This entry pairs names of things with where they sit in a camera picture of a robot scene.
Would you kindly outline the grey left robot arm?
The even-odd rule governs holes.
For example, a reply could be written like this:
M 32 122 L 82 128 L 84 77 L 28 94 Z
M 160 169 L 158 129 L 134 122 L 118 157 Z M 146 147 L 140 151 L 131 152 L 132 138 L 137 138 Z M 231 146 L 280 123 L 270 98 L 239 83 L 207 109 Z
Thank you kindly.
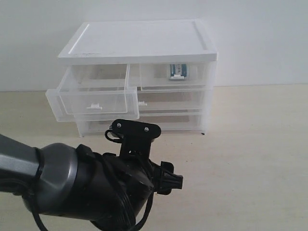
M 0 138 L 0 190 L 21 196 L 42 231 L 42 214 L 88 220 L 102 231 L 138 231 L 154 194 L 182 184 L 171 163 L 158 165 L 148 154 L 99 154 L 63 143 L 37 148 Z

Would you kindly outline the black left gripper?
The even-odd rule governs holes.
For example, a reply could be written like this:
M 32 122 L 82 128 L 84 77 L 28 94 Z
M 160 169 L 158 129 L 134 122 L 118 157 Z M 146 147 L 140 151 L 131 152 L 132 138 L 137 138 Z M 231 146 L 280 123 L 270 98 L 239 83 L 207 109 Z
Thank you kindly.
M 174 165 L 171 162 L 161 161 L 160 165 L 149 160 L 150 182 L 153 188 L 150 192 L 160 195 L 169 195 L 173 189 L 182 189 L 183 176 L 174 173 Z

